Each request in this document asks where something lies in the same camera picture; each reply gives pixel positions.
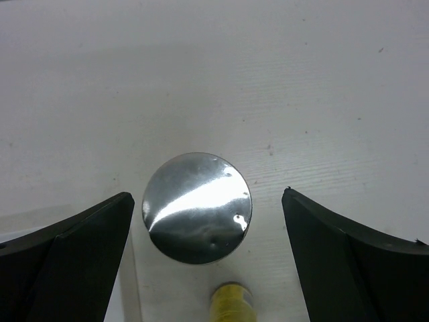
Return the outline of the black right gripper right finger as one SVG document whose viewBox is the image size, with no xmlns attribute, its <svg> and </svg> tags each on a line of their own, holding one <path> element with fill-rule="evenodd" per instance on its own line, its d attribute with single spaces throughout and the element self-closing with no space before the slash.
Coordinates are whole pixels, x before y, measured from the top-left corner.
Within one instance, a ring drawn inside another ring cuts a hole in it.
<svg viewBox="0 0 429 322">
<path fill-rule="evenodd" d="M 428 244 L 357 223 L 291 188 L 282 207 L 311 321 L 428 320 Z"/>
</svg>

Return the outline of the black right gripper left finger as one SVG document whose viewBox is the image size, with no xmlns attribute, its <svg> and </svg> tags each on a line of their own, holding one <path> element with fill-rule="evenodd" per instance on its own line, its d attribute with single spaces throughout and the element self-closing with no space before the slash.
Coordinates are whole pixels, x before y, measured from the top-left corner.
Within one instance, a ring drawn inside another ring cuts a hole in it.
<svg viewBox="0 0 429 322">
<path fill-rule="evenodd" d="M 1 243 L 1 320 L 103 321 L 134 204 L 122 192 Z"/>
</svg>

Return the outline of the brown bottle yellow label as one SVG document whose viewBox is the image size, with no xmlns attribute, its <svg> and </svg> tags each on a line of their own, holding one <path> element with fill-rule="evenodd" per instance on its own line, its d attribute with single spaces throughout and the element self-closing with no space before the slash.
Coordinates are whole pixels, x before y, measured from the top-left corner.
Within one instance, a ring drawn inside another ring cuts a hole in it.
<svg viewBox="0 0 429 322">
<path fill-rule="evenodd" d="M 210 297 L 210 322 L 257 322 L 251 292 L 238 282 L 221 284 Z"/>
</svg>

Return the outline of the blue-label jar silver lid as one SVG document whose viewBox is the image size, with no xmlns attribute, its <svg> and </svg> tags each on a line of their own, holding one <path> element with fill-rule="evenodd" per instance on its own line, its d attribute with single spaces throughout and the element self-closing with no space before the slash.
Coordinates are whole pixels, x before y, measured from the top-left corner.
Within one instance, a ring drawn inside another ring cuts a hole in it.
<svg viewBox="0 0 429 322">
<path fill-rule="evenodd" d="M 184 264 L 218 262 L 243 242 L 253 214 L 243 175 L 220 156 L 181 154 L 150 178 L 141 213 L 153 245 Z"/>
</svg>

